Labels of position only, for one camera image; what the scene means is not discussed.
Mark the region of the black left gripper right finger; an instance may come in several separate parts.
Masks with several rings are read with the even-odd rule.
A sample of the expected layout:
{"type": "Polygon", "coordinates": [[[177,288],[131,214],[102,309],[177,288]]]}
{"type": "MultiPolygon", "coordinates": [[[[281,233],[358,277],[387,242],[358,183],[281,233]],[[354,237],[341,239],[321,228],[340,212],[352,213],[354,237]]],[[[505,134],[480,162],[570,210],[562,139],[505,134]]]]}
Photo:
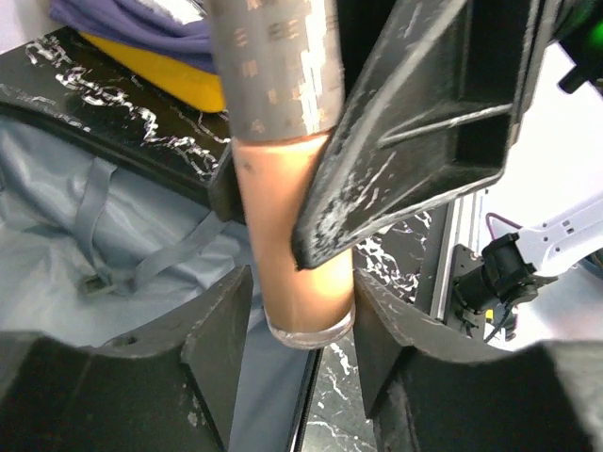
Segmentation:
{"type": "Polygon", "coordinates": [[[355,275],[362,397],[381,451],[598,451],[602,346],[510,352],[468,338],[355,275]]]}

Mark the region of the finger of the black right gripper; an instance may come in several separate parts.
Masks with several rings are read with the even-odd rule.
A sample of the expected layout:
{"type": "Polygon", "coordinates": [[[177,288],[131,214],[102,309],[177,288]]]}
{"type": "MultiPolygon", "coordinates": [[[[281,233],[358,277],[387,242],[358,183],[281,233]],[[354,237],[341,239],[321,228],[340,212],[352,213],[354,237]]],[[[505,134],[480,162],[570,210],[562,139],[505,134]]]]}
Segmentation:
{"type": "Polygon", "coordinates": [[[529,1],[339,9],[350,93],[293,230],[302,269],[499,178],[532,38],[529,1]]]}
{"type": "Polygon", "coordinates": [[[207,193],[210,208],[221,221],[245,223],[231,143],[223,150],[210,178],[207,193]]]}

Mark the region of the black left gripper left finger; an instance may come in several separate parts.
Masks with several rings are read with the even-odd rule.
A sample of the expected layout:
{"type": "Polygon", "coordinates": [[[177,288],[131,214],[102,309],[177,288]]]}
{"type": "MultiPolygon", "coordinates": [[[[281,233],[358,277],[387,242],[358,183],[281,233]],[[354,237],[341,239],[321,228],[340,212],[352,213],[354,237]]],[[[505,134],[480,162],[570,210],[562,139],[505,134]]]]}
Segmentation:
{"type": "Polygon", "coordinates": [[[1,336],[5,451],[224,451],[252,304],[239,266],[101,347],[1,336]]]}

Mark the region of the orange plastic basket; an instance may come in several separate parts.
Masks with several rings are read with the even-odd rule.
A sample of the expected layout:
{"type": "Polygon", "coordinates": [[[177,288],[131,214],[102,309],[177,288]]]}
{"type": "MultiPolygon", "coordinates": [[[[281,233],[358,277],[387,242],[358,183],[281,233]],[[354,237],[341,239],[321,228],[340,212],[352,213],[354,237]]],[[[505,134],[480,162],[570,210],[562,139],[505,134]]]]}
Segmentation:
{"type": "Polygon", "coordinates": [[[79,35],[124,67],[178,100],[207,113],[225,109],[220,79],[168,56],[100,38],[79,35]]]}

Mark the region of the blue fish-print suitcase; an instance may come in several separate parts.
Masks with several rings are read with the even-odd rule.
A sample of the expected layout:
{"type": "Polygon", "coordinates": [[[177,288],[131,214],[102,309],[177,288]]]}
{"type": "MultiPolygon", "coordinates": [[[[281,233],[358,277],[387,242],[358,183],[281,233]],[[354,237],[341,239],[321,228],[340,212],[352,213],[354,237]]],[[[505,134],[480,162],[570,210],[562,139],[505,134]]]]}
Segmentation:
{"type": "Polygon", "coordinates": [[[268,330],[246,228],[41,129],[1,120],[1,336],[101,347],[247,266],[252,304],[224,451],[287,451],[315,359],[268,330]]]}

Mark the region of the brown small tube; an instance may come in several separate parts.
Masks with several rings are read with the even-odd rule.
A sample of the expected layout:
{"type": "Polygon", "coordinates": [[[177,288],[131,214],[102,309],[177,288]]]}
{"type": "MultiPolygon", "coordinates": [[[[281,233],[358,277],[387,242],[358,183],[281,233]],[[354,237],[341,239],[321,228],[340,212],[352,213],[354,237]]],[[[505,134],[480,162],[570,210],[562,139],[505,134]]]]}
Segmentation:
{"type": "Polygon", "coordinates": [[[325,347],[354,321],[352,257],[343,251],[302,269],[291,239],[344,102],[335,3],[206,6],[269,329],[288,347],[325,347]]]}

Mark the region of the purple garment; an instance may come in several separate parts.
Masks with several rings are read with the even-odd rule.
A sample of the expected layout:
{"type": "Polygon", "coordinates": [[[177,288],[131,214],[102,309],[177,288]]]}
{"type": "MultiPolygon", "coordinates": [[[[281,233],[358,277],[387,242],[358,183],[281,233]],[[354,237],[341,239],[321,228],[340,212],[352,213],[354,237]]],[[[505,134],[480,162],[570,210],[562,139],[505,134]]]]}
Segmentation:
{"type": "Polygon", "coordinates": [[[196,1],[52,1],[49,16],[77,31],[217,72],[209,23],[196,1]]]}

